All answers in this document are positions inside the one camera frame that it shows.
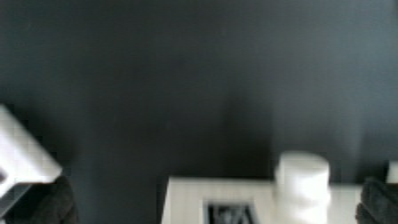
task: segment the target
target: white cylinder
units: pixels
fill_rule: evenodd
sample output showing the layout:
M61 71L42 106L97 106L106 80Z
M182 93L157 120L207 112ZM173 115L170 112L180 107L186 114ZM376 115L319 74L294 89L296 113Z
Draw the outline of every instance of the white cylinder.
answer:
M315 154L283 153L276 172L278 197L312 204L329 203L329 162Z

